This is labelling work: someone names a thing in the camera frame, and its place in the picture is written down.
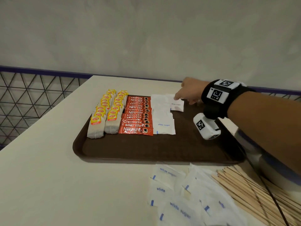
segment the human arm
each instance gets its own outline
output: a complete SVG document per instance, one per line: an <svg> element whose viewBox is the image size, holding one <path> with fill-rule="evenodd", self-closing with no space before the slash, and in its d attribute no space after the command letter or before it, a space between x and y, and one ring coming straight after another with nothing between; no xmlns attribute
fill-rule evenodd
<svg viewBox="0 0 301 226"><path fill-rule="evenodd" d="M208 83L186 78L175 99L193 104ZM263 149L301 174L301 103L249 91L232 102L227 114Z"/></svg>

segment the concrete wall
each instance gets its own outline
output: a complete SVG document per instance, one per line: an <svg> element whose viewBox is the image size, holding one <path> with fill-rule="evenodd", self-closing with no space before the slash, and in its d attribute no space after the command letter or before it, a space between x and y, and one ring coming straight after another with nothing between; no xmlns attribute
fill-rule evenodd
<svg viewBox="0 0 301 226"><path fill-rule="evenodd" d="M301 0L0 0L0 65L301 90Z"/></svg>

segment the hand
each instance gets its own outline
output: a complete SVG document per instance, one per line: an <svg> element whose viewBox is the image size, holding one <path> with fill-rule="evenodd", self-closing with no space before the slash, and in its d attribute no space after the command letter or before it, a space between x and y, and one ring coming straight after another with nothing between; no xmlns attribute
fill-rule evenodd
<svg viewBox="0 0 301 226"><path fill-rule="evenodd" d="M190 105L198 102L201 99L205 87L210 82L201 81L195 78L184 78L181 89L175 94L175 100L180 98L187 99Z"/></svg>

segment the white tabletop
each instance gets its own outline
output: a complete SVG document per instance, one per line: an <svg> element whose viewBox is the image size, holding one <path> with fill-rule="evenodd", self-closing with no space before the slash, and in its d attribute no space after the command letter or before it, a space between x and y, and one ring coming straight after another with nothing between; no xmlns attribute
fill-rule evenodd
<svg viewBox="0 0 301 226"><path fill-rule="evenodd" d="M156 208L146 202L153 165L87 163L72 144L108 88L151 95L174 94L180 87L104 76L86 81L0 151L1 225L156 225ZM235 133L233 123L223 122ZM175 168L188 172L188 166ZM246 217L250 225L262 225Z"/></svg>

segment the black wrist strap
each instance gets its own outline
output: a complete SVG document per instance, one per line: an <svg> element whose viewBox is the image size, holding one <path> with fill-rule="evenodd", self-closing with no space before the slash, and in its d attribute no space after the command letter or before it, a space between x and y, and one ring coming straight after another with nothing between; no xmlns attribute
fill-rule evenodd
<svg viewBox="0 0 301 226"><path fill-rule="evenodd" d="M239 86L237 86L234 89L222 87L220 85L215 85L214 83L216 83L217 81L220 81L220 80L218 79L213 82L210 82L205 87L205 89L202 93L202 97L201 97L203 103L205 104L203 113L208 119L215 120L218 117L220 117L220 118L228 117L228 115L227 115L228 108L230 107L232 102L236 98L238 98L239 95L241 95L247 91L255 92L253 89L250 89L246 86L242 86L241 84L239 84ZM212 95L211 98L207 97L209 91L222 92L223 94L228 95L228 97L226 98L226 100L224 102L219 102L220 98L216 97L215 95Z"/></svg>

